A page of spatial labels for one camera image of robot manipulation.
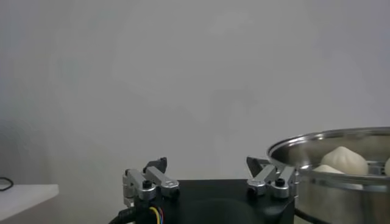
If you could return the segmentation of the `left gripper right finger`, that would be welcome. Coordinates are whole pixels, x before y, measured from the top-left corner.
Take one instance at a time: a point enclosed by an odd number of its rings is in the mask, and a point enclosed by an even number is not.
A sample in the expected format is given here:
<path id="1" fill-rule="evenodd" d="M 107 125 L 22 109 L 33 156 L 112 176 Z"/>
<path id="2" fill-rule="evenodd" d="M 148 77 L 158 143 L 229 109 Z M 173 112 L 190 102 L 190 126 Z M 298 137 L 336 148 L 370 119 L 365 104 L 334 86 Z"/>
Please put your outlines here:
<path id="1" fill-rule="evenodd" d="M 296 169 L 277 167 L 266 159 L 248 156 L 246 164 L 252 175 L 247 180 L 249 194 L 260 197 L 270 193 L 274 198 L 297 197 Z"/>

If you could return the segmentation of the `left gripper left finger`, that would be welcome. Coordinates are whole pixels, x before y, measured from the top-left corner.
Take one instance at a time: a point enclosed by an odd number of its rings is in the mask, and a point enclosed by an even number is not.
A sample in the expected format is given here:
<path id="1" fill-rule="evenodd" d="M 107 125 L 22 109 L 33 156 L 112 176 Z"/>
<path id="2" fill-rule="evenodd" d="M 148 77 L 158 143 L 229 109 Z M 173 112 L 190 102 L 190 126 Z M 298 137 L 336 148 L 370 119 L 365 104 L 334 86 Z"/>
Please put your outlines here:
<path id="1" fill-rule="evenodd" d="M 178 199 L 180 184 L 178 180 L 165 175 L 168 167 L 167 157 L 149 161 L 142 171 L 127 169 L 122 175 L 124 204 L 135 206 L 136 201 L 150 202 L 158 197 Z"/>

